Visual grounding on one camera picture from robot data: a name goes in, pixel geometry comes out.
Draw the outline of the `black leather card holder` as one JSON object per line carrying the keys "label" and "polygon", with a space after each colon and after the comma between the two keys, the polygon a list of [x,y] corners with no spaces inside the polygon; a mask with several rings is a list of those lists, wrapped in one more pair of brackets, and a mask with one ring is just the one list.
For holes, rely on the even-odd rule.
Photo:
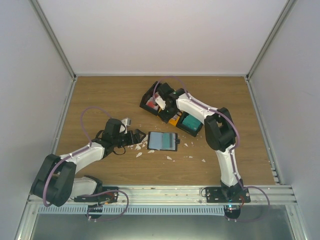
{"label": "black leather card holder", "polygon": [[177,152],[180,139],[176,132],[150,131],[147,139],[147,149],[157,151]]}

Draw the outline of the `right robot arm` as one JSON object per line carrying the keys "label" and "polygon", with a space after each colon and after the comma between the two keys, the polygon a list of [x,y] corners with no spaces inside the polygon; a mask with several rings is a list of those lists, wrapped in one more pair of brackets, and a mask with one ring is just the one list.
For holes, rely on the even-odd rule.
{"label": "right robot arm", "polygon": [[162,121],[168,123],[178,112],[184,112],[203,124],[206,142],[218,158],[221,196],[228,203],[234,202],[243,188],[235,160],[240,137],[228,109],[209,106],[185,89],[174,90],[167,83],[156,82],[152,97],[161,109],[158,114]]}

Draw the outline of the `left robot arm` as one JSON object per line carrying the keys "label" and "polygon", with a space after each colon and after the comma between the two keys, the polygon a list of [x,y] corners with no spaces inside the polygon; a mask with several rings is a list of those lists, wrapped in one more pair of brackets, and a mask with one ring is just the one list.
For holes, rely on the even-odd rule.
{"label": "left robot arm", "polygon": [[45,157],[30,189],[30,193],[42,199],[44,205],[61,207],[69,199],[79,198],[87,202],[103,202],[103,183],[96,177],[76,174],[88,165],[114,154],[115,149],[139,144],[146,133],[129,130],[131,119],[110,118],[103,130],[84,147],[63,155]]}

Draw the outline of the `black bin with red cards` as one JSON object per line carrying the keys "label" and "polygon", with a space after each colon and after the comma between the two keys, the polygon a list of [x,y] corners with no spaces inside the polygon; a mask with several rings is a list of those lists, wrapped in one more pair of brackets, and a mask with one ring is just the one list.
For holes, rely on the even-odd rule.
{"label": "black bin with red cards", "polygon": [[158,88],[162,85],[157,81],[146,91],[146,93],[142,96],[139,107],[146,110],[147,112],[153,114],[154,116],[158,116],[160,107],[154,102],[154,88],[156,87],[156,92]]}

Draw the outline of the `red white card stack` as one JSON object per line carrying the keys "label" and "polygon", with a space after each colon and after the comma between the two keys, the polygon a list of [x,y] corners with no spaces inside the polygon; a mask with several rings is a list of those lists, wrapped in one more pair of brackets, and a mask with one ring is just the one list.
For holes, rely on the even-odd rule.
{"label": "red white card stack", "polygon": [[152,108],[153,110],[156,110],[156,111],[158,111],[159,110],[159,106],[156,104],[156,102],[155,102],[155,97],[157,97],[157,96],[159,96],[159,94],[156,92],[155,94],[154,94],[154,96],[151,96],[150,98],[149,98],[149,100],[146,102],[146,105],[148,106],[148,107],[150,107],[150,108]]}

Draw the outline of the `black bin with teal cards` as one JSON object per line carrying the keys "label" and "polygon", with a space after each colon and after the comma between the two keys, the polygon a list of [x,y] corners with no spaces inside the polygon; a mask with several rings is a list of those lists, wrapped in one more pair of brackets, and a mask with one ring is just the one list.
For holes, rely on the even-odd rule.
{"label": "black bin with teal cards", "polygon": [[189,113],[182,112],[177,121],[176,127],[190,134],[191,136],[196,137],[202,129],[203,124]]}

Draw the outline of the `teal card stack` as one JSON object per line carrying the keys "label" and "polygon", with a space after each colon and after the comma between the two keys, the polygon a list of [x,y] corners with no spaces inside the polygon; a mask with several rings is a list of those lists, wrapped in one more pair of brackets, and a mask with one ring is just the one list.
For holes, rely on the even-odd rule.
{"label": "teal card stack", "polygon": [[191,131],[198,131],[199,128],[202,127],[202,123],[197,118],[195,118],[190,114],[186,115],[183,118],[181,124]]}

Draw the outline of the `yellow plastic bin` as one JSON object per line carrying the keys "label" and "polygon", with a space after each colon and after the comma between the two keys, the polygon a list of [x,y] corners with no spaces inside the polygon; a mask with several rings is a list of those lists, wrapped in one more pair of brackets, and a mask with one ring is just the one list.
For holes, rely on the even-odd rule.
{"label": "yellow plastic bin", "polygon": [[165,123],[166,124],[171,124],[173,126],[176,126],[177,123],[179,122],[181,116],[182,116],[182,112],[181,111],[178,111],[175,115],[168,114],[165,117]]}

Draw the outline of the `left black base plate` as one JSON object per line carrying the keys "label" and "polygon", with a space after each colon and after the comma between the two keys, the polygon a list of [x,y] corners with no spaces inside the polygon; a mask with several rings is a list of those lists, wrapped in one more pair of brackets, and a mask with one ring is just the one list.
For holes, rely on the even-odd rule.
{"label": "left black base plate", "polygon": [[119,187],[117,186],[100,186],[89,196],[75,196],[71,199],[76,203],[116,203],[118,201],[118,190]]}

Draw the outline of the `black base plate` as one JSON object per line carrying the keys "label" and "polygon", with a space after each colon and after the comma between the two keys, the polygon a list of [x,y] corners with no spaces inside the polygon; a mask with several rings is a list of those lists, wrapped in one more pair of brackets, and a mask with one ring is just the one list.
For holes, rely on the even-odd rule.
{"label": "black base plate", "polygon": [[251,197],[249,191],[226,190],[221,186],[207,186],[200,190],[200,195],[206,199],[207,203],[250,203]]}
{"label": "black base plate", "polygon": [[118,190],[119,187],[117,186],[100,186],[89,196],[75,196],[71,199],[76,203],[116,203],[118,201]]}

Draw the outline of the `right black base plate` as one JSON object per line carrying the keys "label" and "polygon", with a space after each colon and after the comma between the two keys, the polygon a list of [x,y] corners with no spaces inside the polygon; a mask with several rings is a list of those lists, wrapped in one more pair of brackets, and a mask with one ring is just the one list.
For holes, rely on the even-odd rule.
{"label": "right black base plate", "polygon": [[251,197],[249,191],[226,190],[221,186],[207,186],[200,190],[200,195],[206,199],[207,203],[250,203]]}

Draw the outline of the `aluminium frame post left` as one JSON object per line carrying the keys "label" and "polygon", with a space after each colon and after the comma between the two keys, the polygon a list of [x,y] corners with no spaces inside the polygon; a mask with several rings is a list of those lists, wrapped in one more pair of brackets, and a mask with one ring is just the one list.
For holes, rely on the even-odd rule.
{"label": "aluminium frame post left", "polygon": [[40,3],[38,0],[30,0],[29,3],[31,4],[32,8],[34,9],[38,19],[40,20],[42,26],[44,27],[45,32],[47,33],[49,39],[51,40],[54,48],[56,49],[60,59],[62,60],[68,74],[70,75],[71,79],[73,81],[76,80],[77,75],[75,74],[70,62],[67,59],[67,56],[61,47],[59,40],[54,33],[51,24],[49,23],[48,18],[46,17],[46,14],[44,13]]}

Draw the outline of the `aluminium frame post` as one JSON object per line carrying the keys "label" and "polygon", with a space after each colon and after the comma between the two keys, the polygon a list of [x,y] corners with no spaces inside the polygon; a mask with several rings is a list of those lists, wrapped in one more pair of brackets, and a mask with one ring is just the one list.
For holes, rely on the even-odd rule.
{"label": "aluminium frame post", "polygon": [[76,80],[77,75],[75,74],[70,62],[67,59],[67,56],[61,47],[59,40],[54,33],[51,24],[49,23],[48,18],[46,17],[46,14],[44,13],[40,3],[38,0],[30,0],[29,3],[31,4],[32,8],[34,9],[38,19],[40,20],[42,26],[44,27],[45,32],[47,33],[49,39],[51,40],[54,48],[56,49],[60,59],[62,60],[68,74],[70,75],[71,79],[73,81]]}
{"label": "aluminium frame post", "polygon": [[267,50],[270,48],[271,44],[273,43],[275,37],[277,36],[278,32],[280,31],[282,25],[286,21],[288,15],[290,14],[296,2],[297,2],[296,0],[287,0],[285,2],[284,7],[280,11],[280,14],[277,17],[273,27],[271,28],[270,33],[268,34],[266,40],[264,41],[262,48],[260,49],[248,73],[245,75],[245,79],[247,82],[252,78],[254,72],[258,68],[260,62],[262,61],[263,57],[267,53]]}

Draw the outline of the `aluminium front rail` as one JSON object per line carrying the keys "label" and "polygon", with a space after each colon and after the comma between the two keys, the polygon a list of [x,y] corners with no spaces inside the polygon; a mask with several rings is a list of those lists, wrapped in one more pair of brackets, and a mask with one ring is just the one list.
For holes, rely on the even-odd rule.
{"label": "aluminium front rail", "polygon": [[[218,196],[205,197],[204,185],[119,185],[131,205],[222,205],[228,202]],[[250,205],[296,205],[293,189],[288,185],[259,185],[249,188]]]}

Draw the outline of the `aluminium frame post right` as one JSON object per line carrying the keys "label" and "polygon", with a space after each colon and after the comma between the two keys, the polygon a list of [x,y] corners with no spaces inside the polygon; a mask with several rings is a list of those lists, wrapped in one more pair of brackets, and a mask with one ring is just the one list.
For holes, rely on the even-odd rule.
{"label": "aluminium frame post right", "polygon": [[270,33],[268,34],[266,40],[264,41],[262,48],[260,49],[248,73],[245,75],[245,79],[247,82],[252,78],[254,72],[258,68],[260,62],[262,61],[263,57],[267,53],[267,50],[270,48],[271,44],[273,43],[275,37],[277,36],[278,32],[280,31],[282,25],[286,21],[288,15],[290,14],[296,2],[297,2],[296,0],[287,0],[285,2],[284,7],[280,11],[280,14],[277,17],[273,27],[271,28]]}

